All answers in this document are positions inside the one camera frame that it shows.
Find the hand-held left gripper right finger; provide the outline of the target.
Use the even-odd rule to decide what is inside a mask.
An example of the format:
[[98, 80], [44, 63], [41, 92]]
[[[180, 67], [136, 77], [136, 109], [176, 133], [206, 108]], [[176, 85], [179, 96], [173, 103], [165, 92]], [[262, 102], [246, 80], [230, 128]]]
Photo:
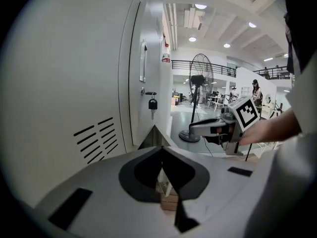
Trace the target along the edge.
[[258, 238], [251, 234], [256, 206], [263, 194], [272, 152], [265, 152], [256, 164], [231, 158], [191, 153], [164, 147], [164, 155], [175, 157], [195, 175], [182, 187], [175, 227], [168, 238]]

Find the person's right hand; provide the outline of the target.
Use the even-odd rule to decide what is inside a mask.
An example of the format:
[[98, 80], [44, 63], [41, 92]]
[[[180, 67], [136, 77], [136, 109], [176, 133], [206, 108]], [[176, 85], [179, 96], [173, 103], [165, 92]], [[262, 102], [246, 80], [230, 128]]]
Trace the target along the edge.
[[234, 131], [234, 126], [225, 125], [221, 127], [211, 127], [212, 136], [205, 136], [208, 143], [221, 145], [224, 142], [231, 140]]

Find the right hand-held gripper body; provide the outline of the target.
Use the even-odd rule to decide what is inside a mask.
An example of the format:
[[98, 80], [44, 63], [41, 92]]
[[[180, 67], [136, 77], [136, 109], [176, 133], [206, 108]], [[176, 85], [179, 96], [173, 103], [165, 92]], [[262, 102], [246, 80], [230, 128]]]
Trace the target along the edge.
[[260, 120], [260, 115], [251, 97], [241, 97], [235, 102], [222, 108], [221, 118], [233, 132], [222, 143], [226, 155], [243, 155], [238, 149], [244, 132]]

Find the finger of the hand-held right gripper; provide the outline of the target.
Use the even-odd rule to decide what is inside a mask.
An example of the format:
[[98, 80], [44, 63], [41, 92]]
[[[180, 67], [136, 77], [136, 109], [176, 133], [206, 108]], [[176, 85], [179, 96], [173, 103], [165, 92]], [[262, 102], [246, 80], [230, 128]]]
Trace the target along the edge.
[[221, 118], [204, 119], [189, 125], [189, 131], [194, 135], [219, 135], [229, 132], [229, 124]]

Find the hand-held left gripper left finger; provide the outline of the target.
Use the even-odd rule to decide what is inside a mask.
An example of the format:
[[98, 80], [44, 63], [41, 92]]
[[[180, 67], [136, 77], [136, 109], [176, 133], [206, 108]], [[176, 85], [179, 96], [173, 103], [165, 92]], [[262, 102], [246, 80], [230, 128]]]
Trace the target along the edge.
[[162, 210], [156, 180], [159, 147], [88, 165], [36, 206], [51, 238], [159, 238]]

